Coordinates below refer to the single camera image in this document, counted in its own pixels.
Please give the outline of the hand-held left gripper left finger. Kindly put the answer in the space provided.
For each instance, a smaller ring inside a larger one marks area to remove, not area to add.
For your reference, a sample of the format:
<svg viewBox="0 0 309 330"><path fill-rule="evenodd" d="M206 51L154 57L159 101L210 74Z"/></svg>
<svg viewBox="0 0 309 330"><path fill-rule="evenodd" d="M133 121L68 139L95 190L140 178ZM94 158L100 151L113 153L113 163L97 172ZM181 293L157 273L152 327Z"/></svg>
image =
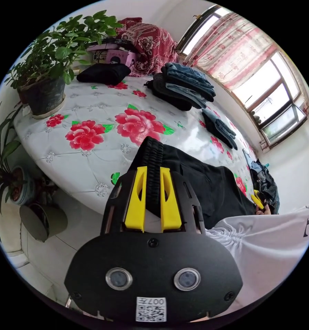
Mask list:
<svg viewBox="0 0 309 330"><path fill-rule="evenodd" d="M144 232L146 210L147 167L138 167L134 177L129 205L125 217L128 230Z"/></svg>

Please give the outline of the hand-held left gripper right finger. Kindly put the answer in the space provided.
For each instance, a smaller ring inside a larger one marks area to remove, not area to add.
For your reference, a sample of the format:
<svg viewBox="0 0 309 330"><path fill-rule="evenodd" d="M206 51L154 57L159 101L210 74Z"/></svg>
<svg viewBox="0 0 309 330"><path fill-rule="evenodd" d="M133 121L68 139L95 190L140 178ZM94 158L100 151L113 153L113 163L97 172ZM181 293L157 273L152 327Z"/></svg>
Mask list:
<svg viewBox="0 0 309 330"><path fill-rule="evenodd" d="M169 168L160 167L161 232L176 231L182 226L181 216Z"/></svg>

